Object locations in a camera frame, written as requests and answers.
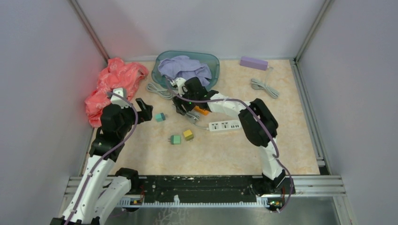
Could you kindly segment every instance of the power strip socket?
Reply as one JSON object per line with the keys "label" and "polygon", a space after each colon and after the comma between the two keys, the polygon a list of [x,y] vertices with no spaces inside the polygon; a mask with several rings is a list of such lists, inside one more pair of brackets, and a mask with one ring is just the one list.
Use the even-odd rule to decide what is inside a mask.
{"label": "power strip socket", "polygon": [[238,120],[226,120],[209,123],[209,130],[212,132],[233,131],[242,128],[242,124]]}

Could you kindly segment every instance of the purple box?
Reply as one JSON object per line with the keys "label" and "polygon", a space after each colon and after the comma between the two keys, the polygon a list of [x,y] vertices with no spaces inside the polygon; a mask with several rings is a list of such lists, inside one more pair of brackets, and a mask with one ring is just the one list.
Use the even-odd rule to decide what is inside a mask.
{"label": "purple box", "polygon": [[268,68],[268,62],[264,60],[258,60],[250,57],[243,56],[240,58],[240,63],[241,66],[243,67],[249,67],[249,68],[254,68],[254,69],[261,69],[261,70],[267,70]]}

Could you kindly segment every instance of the red cloth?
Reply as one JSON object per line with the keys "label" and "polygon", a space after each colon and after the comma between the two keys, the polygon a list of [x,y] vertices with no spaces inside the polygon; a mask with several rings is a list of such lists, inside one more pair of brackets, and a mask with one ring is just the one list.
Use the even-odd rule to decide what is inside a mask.
{"label": "red cloth", "polygon": [[148,69],[140,63],[132,62],[125,65],[120,58],[109,59],[108,67],[99,73],[97,89],[84,101],[91,126],[101,126],[102,109],[111,103],[107,97],[108,91],[123,87],[127,90],[127,99],[131,101],[139,82],[147,75]]}

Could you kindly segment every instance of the purple cloth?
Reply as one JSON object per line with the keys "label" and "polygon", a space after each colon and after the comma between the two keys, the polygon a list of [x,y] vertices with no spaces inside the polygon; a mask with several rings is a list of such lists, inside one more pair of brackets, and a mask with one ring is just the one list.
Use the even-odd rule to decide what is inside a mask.
{"label": "purple cloth", "polygon": [[171,59],[164,59],[158,66],[160,74],[166,75],[172,79],[182,77],[189,80],[198,77],[202,86],[207,86],[211,79],[210,68],[206,63],[200,63],[199,60],[191,60],[186,55],[179,55]]}

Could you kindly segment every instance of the plastic bin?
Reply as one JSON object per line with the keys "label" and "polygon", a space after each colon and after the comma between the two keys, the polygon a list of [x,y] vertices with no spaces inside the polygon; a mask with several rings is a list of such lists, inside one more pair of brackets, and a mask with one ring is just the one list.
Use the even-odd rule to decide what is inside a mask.
{"label": "plastic bin", "polygon": [[207,90],[210,90],[217,83],[218,76],[220,75],[220,61],[217,57],[206,53],[181,51],[166,51],[156,58],[156,63],[152,70],[153,81],[160,84],[160,86],[162,86],[163,88],[167,88],[165,76],[162,76],[158,71],[159,63],[164,59],[171,59],[179,55],[186,55],[192,60],[199,60],[201,63],[206,63],[209,66],[212,78],[209,80],[210,84],[206,86]]}

